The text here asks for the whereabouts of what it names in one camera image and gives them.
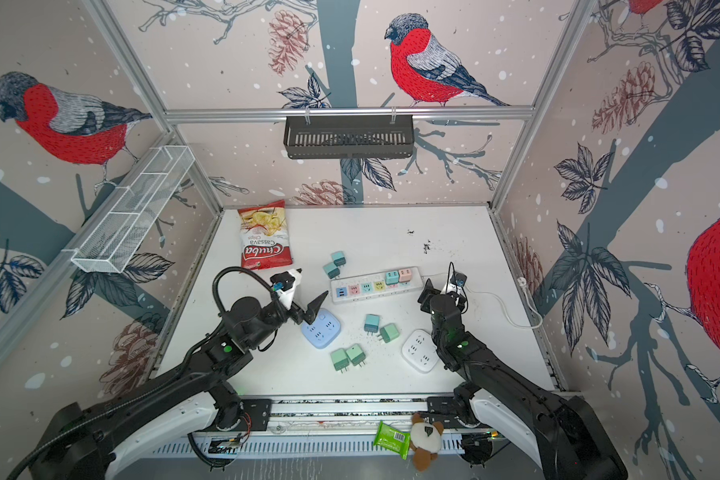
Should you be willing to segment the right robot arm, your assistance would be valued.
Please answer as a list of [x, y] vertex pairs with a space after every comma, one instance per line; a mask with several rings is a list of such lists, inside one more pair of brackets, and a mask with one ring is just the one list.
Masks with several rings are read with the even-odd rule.
[[466, 330], [458, 296], [430, 280], [418, 298], [444, 368], [464, 382], [454, 391], [456, 416], [499, 431], [531, 458], [546, 479], [626, 479], [627, 469], [593, 408], [561, 397], [509, 367]]

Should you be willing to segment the pink plug adapter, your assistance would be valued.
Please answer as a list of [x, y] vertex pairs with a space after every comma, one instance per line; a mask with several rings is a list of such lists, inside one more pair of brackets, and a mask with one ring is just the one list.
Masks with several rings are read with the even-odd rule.
[[413, 271], [411, 268], [403, 268], [397, 271], [399, 283], [409, 283], [413, 278]]

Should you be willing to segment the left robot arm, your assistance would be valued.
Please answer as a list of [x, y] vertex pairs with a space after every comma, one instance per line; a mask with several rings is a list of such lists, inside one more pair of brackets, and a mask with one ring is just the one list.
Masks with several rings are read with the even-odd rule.
[[[245, 296], [224, 306], [219, 284], [232, 273], [255, 280], [269, 303]], [[219, 271], [211, 293], [220, 322], [211, 333], [192, 345], [177, 366], [140, 387], [86, 409], [72, 403], [59, 410], [9, 478], [29, 472], [34, 479], [107, 479], [142, 451], [155, 448], [169, 430], [185, 435], [209, 426], [234, 427], [242, 415], [242, 400], [230, 378], [252, 361], [255, 351], [269, 349], [288, 321], [313, 323], [329, 295], [322, 292], [301, 307], [294, 300], [300, 283], [298, 269], [269, 280], [239, 266]]]

